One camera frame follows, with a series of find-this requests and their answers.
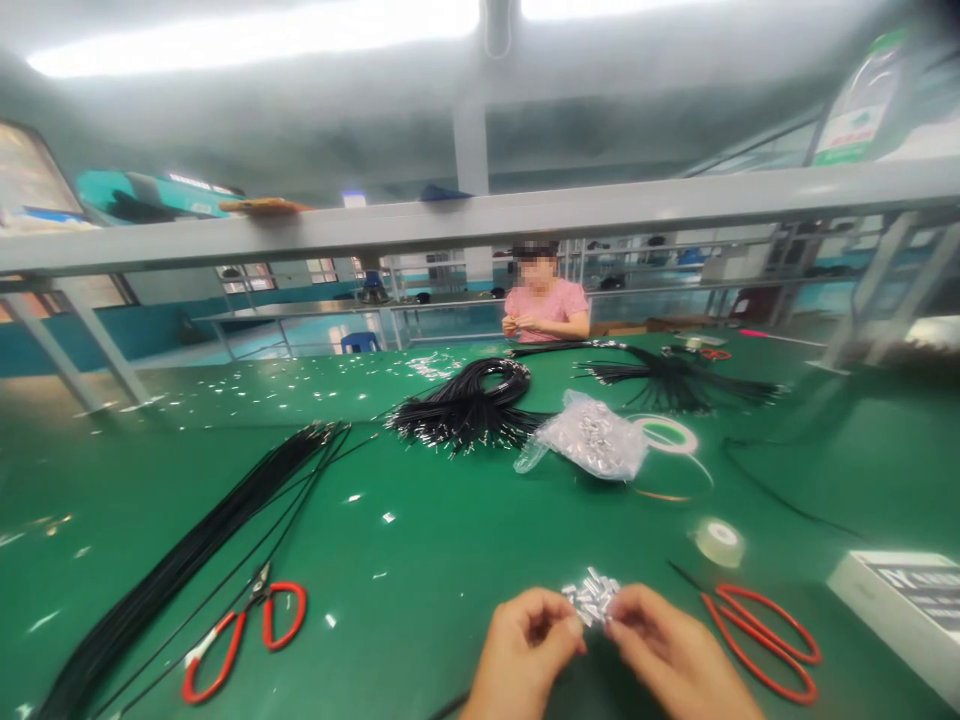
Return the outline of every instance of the green table surface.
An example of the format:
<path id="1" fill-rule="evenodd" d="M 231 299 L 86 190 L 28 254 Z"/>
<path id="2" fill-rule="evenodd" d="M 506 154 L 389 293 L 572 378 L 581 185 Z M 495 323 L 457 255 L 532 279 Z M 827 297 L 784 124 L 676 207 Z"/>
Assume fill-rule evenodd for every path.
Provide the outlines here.
<path id="1" fill-rule="evenodd" d="M 657 348 L 667 338 L 627 341 Z M 769 716 L 952 716 L 826 580 L 850 549 L 960 555 L 956 390 L 869 368 L 833 375 L 805 364 L 817 356 L 814 348 L 731 335 L 733 358 L 721 372 L 786 382 L 793 392 L 773 407 L 681 418 L 698 436 L 696 457 L 716 484 L 685 504 L 601 483 L 554 455 L 523 476 L 512 468 L 512 450 L 481 448 L 451 460 L 443 451 L 408 447 L 373 419 L 505 347 L 144 371 L 147 387 L 164 394 L 155 405 L 86 417 L 75 417 L 78 408 L 56 378 L 4 381 L 0 713 L 24 717 L 39 706 L 77 642 L 271 446 L 312 420 L 344 419 L 353 422 L 350 445 L 379 437 L 330 468 L 274 562 L 274 580 L 299 582 L 309 593 L 299 635 L 268 653 L 255 610 L 233 674 L 213 700 L 185 705 L 177 668 L 128 717 L 420 720 L 468 688 L 498 602 L 533 585 L 577 582 L 588 565 L 624 584 L 647 583 L 709 624 L 700 598 L 668 559 L 704 581 L 731 580 L 768 595 L 819 641 L 824 661 L 812 675 L 821 697 L 811 708 L 791 705 L 742 671 Z M 606 387 L 571 379 L 575 361 L 626 359 L 614 355 L 577 350 L 526 359 L 533 383 L 522 407 L 559 411 L 568 387 L 619 407 L 645 381 Z M 95 381 L 116 392 L 105 376 Z M 796 505 L 870 541 L 813 523 L 759 492 L 721 452 L 726 436 L 779 441 L 733 452 Z M 637 482 L 694 494 L 706 476 L 687 457 L 651 453 Z M 207 595 L 282 504 L 245 527 L 190 582 L 101 699 Z M 725 520 L 745 538 L 738 570 L 721 572 L 699 554 L 690 533 L 704 517 Z M 242 584 L 228 584 L 105 717 L 212 627 Z M 277 610 L 280 631 L 292 611 L 282 600 Z M 560 678 L 548 716 L 659 717 L 602 632 L 588 637 L 588 655 Z M 217 674 L 226 645 L 221 638 L 207 653 L 201 686 Z M 745 645 L 789 681 L 771 656 Z"/>

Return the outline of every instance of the ceiling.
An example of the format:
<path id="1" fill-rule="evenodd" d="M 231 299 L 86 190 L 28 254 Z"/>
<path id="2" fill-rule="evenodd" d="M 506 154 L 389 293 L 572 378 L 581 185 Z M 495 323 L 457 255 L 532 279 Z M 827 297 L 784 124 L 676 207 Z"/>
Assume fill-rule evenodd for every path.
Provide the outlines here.
<path id="1" fill-rule="evenodd" d="M 473 2 L 474 0 L 448 0 Z M 457 186 L 461 141 L 486 142 L 490 191 L 675 176 L 829 102 L 896 0 L 661 4 L 533 23 L 491 0 L 468 37 L 219 69 L 48 78 L 26 58 L 106 33 L 297 3 L 35 0 L 0 7 L 0 118 L 38 128 L 68 174 L 177 172 L 316 206 Z"/>

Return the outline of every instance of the dark hair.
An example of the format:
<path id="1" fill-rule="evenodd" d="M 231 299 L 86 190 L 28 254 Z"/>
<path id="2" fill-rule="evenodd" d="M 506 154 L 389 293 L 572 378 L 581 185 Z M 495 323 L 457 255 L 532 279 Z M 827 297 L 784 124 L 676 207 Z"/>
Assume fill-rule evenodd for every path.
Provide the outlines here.
<path id="1" fill-rule="evenodd" d="M 529 260 L 538 257 L 556 258 L 560 243 L 556 240 L 543 242 L 542 240 L 526 240 L 513 246 L 513 256 L 520 260 Z"/>

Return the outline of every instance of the pink shirt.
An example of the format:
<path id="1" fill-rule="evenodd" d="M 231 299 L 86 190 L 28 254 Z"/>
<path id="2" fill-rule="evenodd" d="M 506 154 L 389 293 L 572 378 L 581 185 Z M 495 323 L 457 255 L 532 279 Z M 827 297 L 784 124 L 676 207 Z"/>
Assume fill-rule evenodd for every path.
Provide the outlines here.
<path id="1" fill-rule="evenodd" d="M 570 317 L 587 311 L 583 286 L 560 278 L 546 297 L 534 297 L 528 287 L 515 287 L 507 295 L 507 315 L 532 315 L 549 322 L 570 322 Z M 560 338 L 534 330 L 521 330 L 520 342 L 550 342 Z"/>

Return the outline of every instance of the metal terminal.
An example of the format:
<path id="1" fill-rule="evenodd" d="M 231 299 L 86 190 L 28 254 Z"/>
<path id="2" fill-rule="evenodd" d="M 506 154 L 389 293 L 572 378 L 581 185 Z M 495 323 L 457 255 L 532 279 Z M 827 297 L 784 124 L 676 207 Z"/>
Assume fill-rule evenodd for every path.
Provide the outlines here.
<path id="1" fill-rule="evenodd" d="M 620 583 L 601 575 L 593 566 L 587 568 L 587 573 L 579 586 L 567 584 L 560 592 L 576 609 L 583 624 L 589 628 L 593 627 L 595 622 L 607 622 L 613 599 L 620 591 Z"/>

